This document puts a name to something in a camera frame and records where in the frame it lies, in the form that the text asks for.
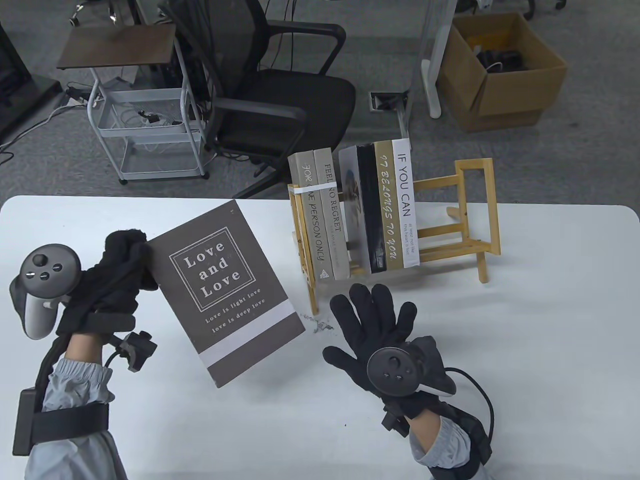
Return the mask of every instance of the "office chair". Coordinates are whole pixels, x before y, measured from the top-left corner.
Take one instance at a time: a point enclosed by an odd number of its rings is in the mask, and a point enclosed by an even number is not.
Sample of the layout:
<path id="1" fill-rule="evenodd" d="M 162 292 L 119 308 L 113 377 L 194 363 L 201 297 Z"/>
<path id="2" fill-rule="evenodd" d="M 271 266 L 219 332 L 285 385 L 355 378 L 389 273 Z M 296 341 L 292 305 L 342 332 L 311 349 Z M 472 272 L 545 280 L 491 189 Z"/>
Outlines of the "office chair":
<path id="1" fill-rule="evenodd" d="M 355 107 L 355 88 L 327 70 L 346 39 L 339 25 L 267 21 L 259 0 L 164 0 L 160 9 L 191 44 L 213 83 L 205 130 L 208 148 L 248 156 L 273 172 L 237 193 L 249 198 L 289 181 L 287 157 L 340 143 Z M 317 74 L 259 70 L 280 33 L 332 36 L 337 45 Z"/>
<path id="2" fill-rule="evenodd" d="M 73 14 L 69 17 L 69 22 L 71 23 L 71 25 L 73 25 L 74 27 L 79 27 L 80 26 L 80 20 L 78 20 L 78 13 L 80 13 L 80 11 L 87 4 L 95 3 L 97 1 L 99 1 L 99 0 L 82 0 L 82 1 L 78 2 L 76 7 L 74 8 Z M 109 8 L 109 18 L 111 19 L 113 24 L 116 25 L 118 23 L 118 17 L 116 16 L 116 11 L 113 8 L 113 0 L 109 0 L 108 8 Z"/>

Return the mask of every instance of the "gray sleeve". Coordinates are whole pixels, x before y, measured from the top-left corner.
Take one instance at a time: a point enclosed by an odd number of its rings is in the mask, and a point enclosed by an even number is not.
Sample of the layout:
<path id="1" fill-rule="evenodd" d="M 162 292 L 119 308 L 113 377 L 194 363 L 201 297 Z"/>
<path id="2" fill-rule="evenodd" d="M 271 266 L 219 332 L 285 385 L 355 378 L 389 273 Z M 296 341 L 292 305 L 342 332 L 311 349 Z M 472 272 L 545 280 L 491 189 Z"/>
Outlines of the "gray sleeve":
<path id="1" fill-rule="evenodd" d="M 414 460 L 425 467 L 456 468 L 469 461 L 471 440 L 467 432 L 445 417 L 440 417 L 440 432 L 427 453 L 413 432 L 409 432 L 409 443 Z M 471 480 L 492 479 L 484 465 L 480 465 L 480 469 Z"/>
<path id="2" fill-rule="evenodd" d="M 112 370 L 98 364 L 61 359 L 49 376 L 43 411 L 73 408 L 115 397 L 107 389 Z M 109 432 L 34 445 L 25 480 L 126 480 Z"/>

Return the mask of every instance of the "cardboard box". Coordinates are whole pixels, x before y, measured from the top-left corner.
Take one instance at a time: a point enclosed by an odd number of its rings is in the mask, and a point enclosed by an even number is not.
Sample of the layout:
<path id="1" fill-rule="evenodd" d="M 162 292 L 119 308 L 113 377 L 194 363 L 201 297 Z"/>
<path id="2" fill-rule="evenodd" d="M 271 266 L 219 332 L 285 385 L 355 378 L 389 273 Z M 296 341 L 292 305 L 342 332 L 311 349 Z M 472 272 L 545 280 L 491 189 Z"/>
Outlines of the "cardboard box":
<path id="1" fill-rule="evenodd" d="M 518 50 L 528 70 L 488 74 L 474 55 L 483 50 Z M 474 15 L 453 20 L 438 90 L 467 132 L 535 125 L 556 101 L 566 62 L 517 13 Z"/>

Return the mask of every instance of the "wooden bookshelf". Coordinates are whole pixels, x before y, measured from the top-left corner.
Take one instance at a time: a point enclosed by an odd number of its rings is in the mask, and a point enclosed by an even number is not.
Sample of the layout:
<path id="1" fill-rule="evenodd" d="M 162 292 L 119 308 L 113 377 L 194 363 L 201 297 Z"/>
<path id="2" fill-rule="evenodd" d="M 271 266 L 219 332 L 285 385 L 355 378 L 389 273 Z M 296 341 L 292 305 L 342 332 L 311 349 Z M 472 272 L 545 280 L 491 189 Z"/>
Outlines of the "wooden bookshelf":
<path id="1" fill-rule="evenodd" d="M 430 248 L 420 249 L 420 261 L 431 262 L 434 260 L 450 259 L 461 257 L 462 255 L 475 255 L 478 268 L 478 279 L 482 283 L 489 281 L 486 268 L 486 253 L 492 255 L 500 255 L 500 228 L 498 224 L 498 203 L 495 195 L 495 176 L 493 174 L 493 159 L 478 158 L 468 160 L 456 160 L 456 173 L 446 177 L 438 177 L 434 179 L 416 180 L 413 182 L 413 190 L 436 189 L 444 187 L 457 187 L 458 190 L 458 206 L 447 207 L 447 214 L 458 220 L 457 223 L 448 225 L 437 225 L 428 228 L 418 229 L 418 238 L 436 237 L 439 235 L 460 233 L 459 241 L 451 242 L 445 245 L 438 245 Z M 489 210 L 489 241 L 471 238 L 469 233 L 469 222 L 467 212 L 467 191 L 465 189 L 465 171 L 482 170 L 484 171 L 484 184 L 486 187 L 486 203 Z M 294 188 L 297 185 L 289 185 L 289 200 L 291 201 L 291 210 L 293 220 L 296 227 L 295 237 L 298 240 L 298 253 L 300 255 L 300 265 L 302 272 L 307 280 L 307 289 L 309 291 L 309 301 L 311 311 L 314 315 L 318 313 L 317 297 L 316 297 L 316 278 L 313 272 L 313 263 L 311 261 L 311 249 L 307 237 L 307 228 L 302 208 L 302 197 L 300 193 L 295 194 Z M 365 275 L 364 268 L 351 263 L 351 276 Z"/>

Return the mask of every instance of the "book cover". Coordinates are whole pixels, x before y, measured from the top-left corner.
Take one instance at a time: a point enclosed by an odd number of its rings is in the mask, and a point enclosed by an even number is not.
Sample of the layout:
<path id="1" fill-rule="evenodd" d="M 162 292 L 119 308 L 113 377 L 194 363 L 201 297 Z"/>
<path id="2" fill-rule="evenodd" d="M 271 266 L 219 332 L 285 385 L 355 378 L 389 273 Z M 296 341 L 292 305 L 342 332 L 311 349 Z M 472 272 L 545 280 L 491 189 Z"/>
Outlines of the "book cover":
<path id="1" fill-rule="evenodd" d="M 378 190 L 380 192 L 387 270 L 397 270 L 404 268 L 404 262 L 398 215 L 394 148 L 391 140 L 374 142 L 374 148 L 376 150 L 376 166 L 378 167 Z"/>
<path id="2" fill-rule="evenodd" d="M 305 331 L 235 200 L 149 246 L 151 272 L 217 387 Z"/>
<path id="3" fill-rule="evenodd" d="M 316 159 L 314 159 L 313 151 L 298 152 L 291 155 L 289 159 L 291 162 L 291 180 L 294 184 L 300 187 L 318 185 Z M 302 206 L 316 281 L 333 278 L 320 190 L 303 193 Z"/>
<path id="4" fill-rule="evenodd" d="M 335 170 L 330 148 L 322 148 L 314 151 L 318 184 L 335 182 Z M 345 280 L 351 276 L 349 268 L 349 255 L 347 241 L 344 236 L 342 211 L 338 200 L 337 187 L 320 190 L 320 199 L 326 223 L 326 236 L 331 257 L 333 276 L 336 280 Z"/>
<path id="5" fill-rule="evenodd" d="M 367 231 L 364 225 L 364 208 L 360 195 L 362 186 L 360 185 L 357 147 L 340 150 L 338 162 L 340 163 L 340 179 L 344 197 L 344 224 L 347 230 L 351 260 L 367 273 L 371 273 Z"/>
<path id="6" fill-rule="evenodd" d="M 408 138 L 392 140 L 396 168 L 396 188 L 400 232 L 403 244 L 404 267 L 420 264 L 420 246 L 415 220 L 415 197 L 413 194 L 413 172 L 411 169 L 411 145 Z"/>
<path id="7" fill-rule="evenodd" d="M 369 263 L 371 273 L 379 273 L 387 269 L 385 258 L 385 237 L 382 231 L 382 215 L 380 212 L 380 196 L 378 194 L 378 169 L 376 167 L 376 151 L 373 143 L 359 145 L 358 169 L 362 185 L 362 205 L 364 207 L 365 229 L 369 247 Z"/>

